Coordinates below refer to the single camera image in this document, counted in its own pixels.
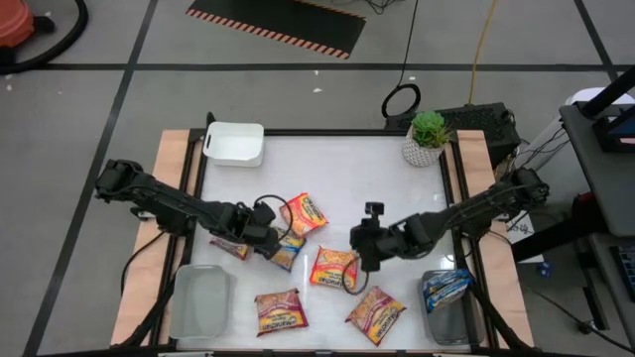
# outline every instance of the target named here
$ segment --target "white box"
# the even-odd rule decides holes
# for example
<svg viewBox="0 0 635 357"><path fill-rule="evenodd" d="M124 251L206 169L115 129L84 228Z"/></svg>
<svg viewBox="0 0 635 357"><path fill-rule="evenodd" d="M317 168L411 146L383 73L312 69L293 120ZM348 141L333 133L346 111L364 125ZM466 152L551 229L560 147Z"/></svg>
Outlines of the white box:
<svg viewBox="0 0 635 357"><path fill-rule="evenodd" d="M202 151L215 165L255 168L262 163L264 143L260 124L213 122Z"/></svg>

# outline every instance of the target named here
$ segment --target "snack bag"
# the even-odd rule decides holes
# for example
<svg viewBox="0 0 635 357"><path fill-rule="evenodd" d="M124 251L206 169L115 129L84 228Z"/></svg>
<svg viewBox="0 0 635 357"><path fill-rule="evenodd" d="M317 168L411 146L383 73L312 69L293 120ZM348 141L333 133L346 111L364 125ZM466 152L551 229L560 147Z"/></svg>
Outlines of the snack bag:
<svg viewBox="0 0 635 357"><path fill-rule="evenodd" d="M352 252L337 252L319 247L309 281L311 284L342 288L341 276L344 274L344 268L352 259L355 259L355 254ZM344 279L349 289L355 288L357 262L352 263L348 267Z"/></svg>
<svg viewBox="0 0 635 357"><path fill-rule="evenodd" d="M468 269L448 270L439 272L424 282L424 298L443 289L446 285L460 279L469 279Z"/></svg>
<svg viewBox="0 0 635 357"><path fill-rule="evenodd" d="M274 227L278 232L278 237L282 237L286 229L282 229L280 227ZM298 236L294 231L290 231L289 234L280 240L280 245L282 248L271 257L270 261L274 264L280 266L282 269L291 272L291 267L300 253L300 250L305 245L305 237Z"/></svg>
<svg viewBox="0 0 635 357"><path fill-rule="evenodd" d="M426 311L432 312L435 308L447 306L460 299L470 281L471 278L457 279L426 297Z"/></svg>
<svg viewBox="0 0 635 357"><path fill-rule="evenodd" d="M286 328L307 327L307 317L302 309L298 290L256 296L258 310L258 335Z"/></svg>
<svg viewBox="0 0 635 357"><path fill-rule="evenodd" d="M324 217L314 202L309 197L308 193L300 193L300 195L292 198L289 202L291 211L294 215L294 223L292 230L299 236L305 236L305 234L311 232L316 228L320 228L328 223L326 217ZM287 205L280 207L280 213L285 218L287 223L290 222L289 209Z"/></svg>
<svg viewBox="0 0 635 357"><path fill-rule="evenodd" d="M209 243L217 246L218 248L224 250L225 252L240 260L247 259L249 251L251 250L246 244L233 243L216 236L211 236Z"/></svg>
<svg viewBox="0 0 635 357"><path fill-rule="evenodd" d="M378 287L373 287L345 322L352 321L375 346L379 347L381 340L405 309L400 302L389 297Z"/></svg>

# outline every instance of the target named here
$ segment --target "white table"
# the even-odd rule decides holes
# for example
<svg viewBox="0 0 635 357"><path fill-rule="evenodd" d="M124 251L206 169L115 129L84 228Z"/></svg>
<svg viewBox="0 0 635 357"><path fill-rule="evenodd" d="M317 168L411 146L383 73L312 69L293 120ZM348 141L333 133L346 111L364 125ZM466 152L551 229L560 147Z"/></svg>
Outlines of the white table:
<svg viewBox="0 0 635 357"><path fill-rule="evenodd" d="M344 290L311 286L309 275L318 246L346 251L350 228L364 217L366 201L385 203L382 225L415 212L446 208L439 164L414 168L401 154L401 137L266 137L259 168L217 167L208 164L203 200L253 200L266 193L291 199L308 192L329 220L311 233L288 273L259 255L243 262L208 243L209 233L196 229L191 263L221 266L231 276L229 320L226 331L213 339L183 340L180 349L377 349L352 323L344 323L362 296ZM282 204L267 202L276 209ZM279 218L275 223L285 227ZM380 349L468 351L468 346L439 346L427 332L417 296L417 282L425 271L453 269L449 235L435 250L418 261L392 259L371 274L369 287L379 286L406 307ZM360 284L364 275L359 276ZM260 294L300 291L310 326L256 337L258 317L254 297Z"/></svg>

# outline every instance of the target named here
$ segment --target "black floor stripe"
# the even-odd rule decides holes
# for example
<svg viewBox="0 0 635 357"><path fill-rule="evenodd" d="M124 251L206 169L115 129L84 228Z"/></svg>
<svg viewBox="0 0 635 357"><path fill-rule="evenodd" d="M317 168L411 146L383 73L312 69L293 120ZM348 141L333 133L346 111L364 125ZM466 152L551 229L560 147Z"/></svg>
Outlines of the black floor stripe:
<svg viewBox="0 0 635 357"><path fill-rule="evenodd" d="M70 221L70 227L68 228L66 237L63 241L62 250L60 252L60 255L58 256L58 261L56 262L53 275L51 276L51 280L49 281L49 286L47 287L44 299L42 301L42 304L40 305L40 310L38 311L38 315L36 316L36 320L31 329L31 334L29 335L27 345L25 346L23 354L24 356L36 356L38 350L40 349L40 344L42 343L47 324L49 323L49 319L51 318L53 307L55 306L56 299L58 298L58 294L60 293L60 288L62 287L64 275L66 274L66 270L70 262L70 257L72 256L72 251L74 250L75 243L77 242L79 229L81 228L81 224L83 223L86 210L88 209L88 205L92 197L94 183L97 180L97 177L101 170L101 166L106 156L106 151L108 150L108 144L110 143L112 133L115 129L115 125L117 124L117 119L119 118L121 106L126 97L128 87L130 86L130 81L134 73L134 64L139 59L141 48L146 39L148 28L150 27L150 22L152 21L152 17L157 7L157 1L158 0L151 0L148 4L146 15L144 16L143 22L141 24L141 29L139 30L139 34L137 35L132 53L126 65L126 70L123 73L121 83L119 84L119 89L117 90L117 94L115 95L114 101L112 103L110 114L108 115L108 119L104 126L103 132L101 133L101 139L99 140L99 144L97 145L97 150L92 159L92 163L90 164L90 170L88 171L86 182L84 183L83 189L81 190L79 202L77 204L77 207L75 208L72 220Z"/></svg>
<svg viewBox="0 0 635 357"><path fill-rule="evenodd" d="M126 63L48 63L38 70L126 70Z"/></svg>
<svg viewBox="0 0 635 357"><path fill-rule="evenodd" d="M617 71L613 67L613 62L608 56L608 52L606 51L606 48L604 47L604 44L602 43L602 40L600 39L599 34L595 29L595 25L593 25L593 21L591 20L591 17L586 10L586 6L584 6L584 2L582 0L573 0L573 2L575 3L575 7L577 8L579 15L582 17L582 21L584 22L584 26L588 31L588 35L593 41L595 50L597 51L599 58L602 60L602 64L604 64L608 77L611 79L611 81L617 79Z"/></svg>
<svg viewBox="0 0 635 357"><path fill-rule="evenodd" d="M138 63L135 70L157 71L267 71L267 70L401 70L402 63ZM51 63L42 70L124 70L122 63ZM616 65L626 70L628 65ZM408 63L406 70L471 71L471 63ZM605 71L604 64L479 64L478 71L586 72Z"/></svg>

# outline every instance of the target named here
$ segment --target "black mat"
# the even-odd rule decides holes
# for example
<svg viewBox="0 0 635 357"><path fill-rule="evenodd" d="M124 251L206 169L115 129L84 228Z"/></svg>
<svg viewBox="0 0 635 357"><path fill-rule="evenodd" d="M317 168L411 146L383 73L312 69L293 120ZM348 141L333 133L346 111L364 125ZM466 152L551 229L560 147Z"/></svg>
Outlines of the black mat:
<svg viewBox="0 0 635 357"><path fill-rule="evenodd" d="M366 24L301 0L195 0L188 15L344 60Z"/></svg>

